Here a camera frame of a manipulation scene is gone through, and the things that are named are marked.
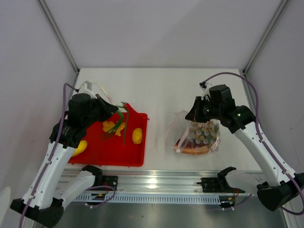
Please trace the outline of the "green scallion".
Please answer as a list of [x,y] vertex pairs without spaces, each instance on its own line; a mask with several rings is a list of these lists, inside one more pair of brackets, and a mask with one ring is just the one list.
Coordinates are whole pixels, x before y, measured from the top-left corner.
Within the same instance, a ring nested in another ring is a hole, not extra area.
[[[116,114],[118,114],[118,123],[120,125],[120,123],[124,122],[124,114],[123,112],[120,110],[120,108],[124,109],[126,111],[126,120],[125,120],[125,128],[123,129],[123,145],[125,145],[126,142],[126,130],[127,130],[127,125],[128,125],[128,118],[129,118],[129,108],[127,107],[127,103],[126,102],[122,102],[121,106],[118,106],[118,111],[116,112]],[[104,140],[112,137],[112,136],[116,136],[114,133],[105,133],[103,132],[99,137],[103,138]]]

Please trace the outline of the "brown longan bunch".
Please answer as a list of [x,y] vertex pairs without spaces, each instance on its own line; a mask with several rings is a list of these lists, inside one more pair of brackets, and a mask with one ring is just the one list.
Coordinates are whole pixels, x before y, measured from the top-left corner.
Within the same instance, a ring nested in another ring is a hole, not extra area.
[[212,130],[213,121],[205,123],[190,122],[190,137],[196,142],[200,143],[215,143],[220,132]]

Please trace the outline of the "clear zip top bag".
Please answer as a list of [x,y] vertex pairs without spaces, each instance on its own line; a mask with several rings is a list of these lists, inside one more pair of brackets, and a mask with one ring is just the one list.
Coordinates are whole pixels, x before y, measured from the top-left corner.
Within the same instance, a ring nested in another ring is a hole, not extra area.
[[203,155],[218,151],[221,142],[219,121],[188,121],[185,119],[187,113],[185,110],[175,113],[164,135],[165,146],[178,154]]

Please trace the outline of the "green round vegetable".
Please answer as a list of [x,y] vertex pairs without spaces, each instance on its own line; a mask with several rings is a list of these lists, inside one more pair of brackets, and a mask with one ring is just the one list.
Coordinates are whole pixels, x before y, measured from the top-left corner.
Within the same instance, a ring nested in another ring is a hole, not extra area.
[[218,121],[213,121],[212,130],[215,132],[219,131],[219,122]]

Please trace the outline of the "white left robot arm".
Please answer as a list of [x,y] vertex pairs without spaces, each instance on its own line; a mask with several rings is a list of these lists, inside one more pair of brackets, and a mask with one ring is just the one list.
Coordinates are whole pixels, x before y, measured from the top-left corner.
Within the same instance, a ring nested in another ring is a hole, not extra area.
[[59,123],[53,127],[46,156],[28,191],[14,199],[10,208],[47,228],[54,227],[65,208],[87,189],[98,190],[103,185],[103,171],[93,165],[82,168],[77,177],[57,190],[57,184],[69,159],[95,122],[108,120],[118,111],[99,95],[79,93],[68,102]]

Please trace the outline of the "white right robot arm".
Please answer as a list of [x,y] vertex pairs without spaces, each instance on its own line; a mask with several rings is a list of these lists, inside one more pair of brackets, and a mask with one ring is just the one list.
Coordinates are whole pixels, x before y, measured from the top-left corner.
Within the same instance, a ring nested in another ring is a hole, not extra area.
[[200,86],[206,95],[195,98],[186,120],[197,123],[206,123],[213,119],[220,121],[249,150],[264,174],[264,178],[260,179],[253,174],[228,167],[218,173],[222,177],[217,179],[217,187],[224,192],[237,188],[256,195],[270,211],[275,211],[302,195],[303,173],[296,173],[280,157],[260,131],[253,112],[247,106],[237,106],[226,85],[209,86],[203,82]]

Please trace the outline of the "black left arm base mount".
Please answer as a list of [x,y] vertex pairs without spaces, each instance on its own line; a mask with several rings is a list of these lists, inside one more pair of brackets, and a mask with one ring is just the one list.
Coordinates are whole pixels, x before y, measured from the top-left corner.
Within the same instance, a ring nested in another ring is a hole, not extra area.
[[117,190],[118,176],[114,175],[104,175],[102,179],[102,185],[110,186]]

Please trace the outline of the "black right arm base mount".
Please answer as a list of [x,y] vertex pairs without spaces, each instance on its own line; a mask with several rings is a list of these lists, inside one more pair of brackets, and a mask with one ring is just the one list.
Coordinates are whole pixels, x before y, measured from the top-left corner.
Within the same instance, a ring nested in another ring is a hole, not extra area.
[[196,184],[202,187],[204,193],[245,193],[244,190],[230,187],[224,178],[205,177]]

